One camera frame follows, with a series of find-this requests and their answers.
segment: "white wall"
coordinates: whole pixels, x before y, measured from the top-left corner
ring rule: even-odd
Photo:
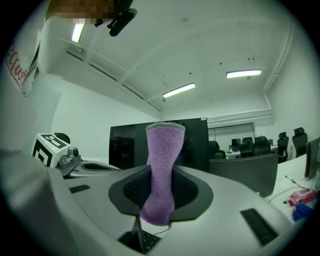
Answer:
[[[39,73],[32,84],[32,91],[29,92],[26,99],[37,112],[38,117],[23,146],[23,151],[28,155],[31,154],[36,134],[50,132],[62,95],[60,85],[62,81],[61,76]]]
[[[38,68],[42,73],[50,73],[68,48],[68,44],[56,36],[59,34],[58,32],[62,32],[61,30],[66,30],[66,24],[65,21],[58,17],[52,17],[44,23],[41,31],[38,63]]]
[[[109,136],[112,126],[159,121],[116,100],[62,80],[56,75],[40,73],[35,84],[39,86],[34,86],[32,93],[36,94],[38,90],[41,92],[41,95],[38,93],[42,98],[39,101],[56,99],[60,96],[54,115],[51,115],[51,108],[41,112],[43,116],[49,114],[48,118],[43,120],[47,122],[51,118],[50,130],[44,130],[42,127],[37,132],[67,134],[71,145],[78,147],[83,157],[109,157]]]
[[[267,96],[274,125],[256,127],[259,134],[277,140],[279,133],[286,132],[289,146],[293,145],[294,129],[299,127],[304,128],[308,141],[320,137],[319,57],[297,24],[291,48]]]
[[[264,94],[257,90],[235,93],[226,91],[224,95],[213,102],[196,101],[162,110],[163,120],[211,118],[240,112],[267,109],[269,106]]]

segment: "ceiling light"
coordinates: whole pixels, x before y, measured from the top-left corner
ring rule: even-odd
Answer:
[[[259,76],[260,74],[261,74],[261,69],[239,70],[239,71],[227,72],[226,78]]]
[[[72,41],[75,43],[79,42],[82,29],[84,28],[84,24],[76,24],[74,27],[73,35],[72,35]]]
[[[195,88],[196,85],[194,83],[190,83],[190,84],[187,84],[187,85],[184,85],[182,87],[179,87],[177,89],[174,89],[174,90],[171,90],[169,92],[166,92],[165,94],[163,94],[163,97],[165,98],[168,98],[172,95],[175,95],[175,94],[178,94],[178,93],[182,93],[184,91],[187,91],[187,90],[190,90],[192,88]]]

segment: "desk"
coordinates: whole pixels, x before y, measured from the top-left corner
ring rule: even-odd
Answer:
[[[271,151],[276,152],[278,150],[278,146],[274,145],[271,146]],[[225,159],[236,159],[240,157],[240,151],[232,152],[232,153],[225,153]]]
[[[81,157],[83,161],[97,161],[104,164],[109,164],[109,158],[108,157]]]
[[[292,219],[292,212],[295,210],[295,207],[289,207],[286,204],[283,204],[283,202],[286,201],[293,192],[302,190],[302,188],[287,179],[286,176],[302,187],[316,190],[317,179],[320,175],[319,171],[317,171],[315,177],[312,179],[305,178],[306,160],[307,155],[302,155],[298,158],[278,164],[273,193],[264,198],[269,202],[273,197],[278,195],[272,199],[270,203],[281,211],[292,224],[295,223]]]

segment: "white machine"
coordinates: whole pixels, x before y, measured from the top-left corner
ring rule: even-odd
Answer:
[[[38,133],[31,154],[46,167],[59,169],[64,177],[100,176],[109,171],[119,171],[109,164],[83,160],[77,147],[71,147],[69,143],[52,133]]]
[[[151,192],[151,167],[64,179],[82,166],[75,149],[38,134],[32,154],[48,167],[21,152],[0,154],[6,201],[54,255],[273,255],[283,248],[291,223],[273,205],[239,182],[176,165],[170,228],[145,244],[140,210]]]

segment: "red object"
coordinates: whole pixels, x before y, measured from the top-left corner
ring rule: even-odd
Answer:
[[[290,195],[289,203],[291,206],[296,206],[297,204],[307,204],[315,199],[316,194],[317,192],[315,190],[311,188],[304,188]]]

